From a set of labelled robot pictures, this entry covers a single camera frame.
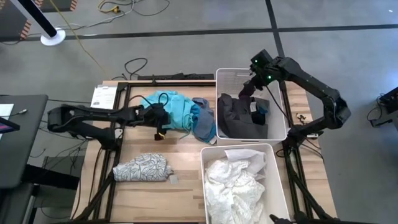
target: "wooden tabletop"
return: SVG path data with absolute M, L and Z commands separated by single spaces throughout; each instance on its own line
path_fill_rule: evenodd
M 117 81 L 104 81 L 103 84 L 117 84 Z M 310 121 L 312 118 L 305 91 L 294 83 L 287 83 L 287 88 L 293 116 L 295 117 L 296 113 L 300 113 L 307 117 L 307 121 Z M 210 108 L 215 110 L 215 86 L 134 87 L 132 88 L 131 96 L 148 96 L 153 94 L 156 90 L 175 90 L 189 98 L 206 98 L 210 102 Z M 135 98 L 130 102 L 129 106 L 139 104 L 140 99 Z M 94 122 L 94 124 L 101 128 L 109 126 L 107 122 Z M 169 180 L 166 182 L 117 183 L 113 200 L 111 222 L 206 222 L 201 179 L 200 151 L 208 145 L 196 140 L 192 134 L 180 139 L 185 135 L 183 131 L 167 131 L 166 139 L 163 141 L 154 141 L 154 133 L 154 128 L 126 128 L 124 131 L 120 162 L 128 162 L 142 153 L 161 153 L 166 157 L 168 164 L 172 166 L 177 174 L 178 184 L 171 184 Z M 96 141 L 92 141 L 88 144 L 85 161 L 81 171 L 81 199 L 76 216 L 83 211 L 89 202 L 88 197 L 91 189 L 91 181 L 93 180 L 94 164 L 99 148 L 100 144 Z M 281 145 L 274 146 L 275 151 L 280 148 Z M 322 160 L 305 147 L 302 147 L 301 152 L 309 191 L 327 213 L 331 216 L 335 216 L 336 212 Z M 93 195 L 98 188 L 97 184 L 100 179 L 103 156 L 104 152 L 101 152 L 96 166 Z M 293 210 L 284 159 L 277 157 L 277 163 L 289 213 L 292 215 Z M 77 192 L 73 211 L 76 207 L 78 195 L 79 193 Z M 103 197 L 100 218 L 104 217 L 107 198 L 108 191 L 105 192 Z

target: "white cloth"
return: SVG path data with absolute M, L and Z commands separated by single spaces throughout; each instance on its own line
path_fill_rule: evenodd
M 253 224 L 259 221 L 264 207 L 259 199 L 265 188 L 255 180 L 256 174 L 248 172 L 251 163 L 251 158 L 221 159 L 206 169 L 206 206 L 211 224 Z M 261 170 L 264 165 L 256 165 L 250 170 Z

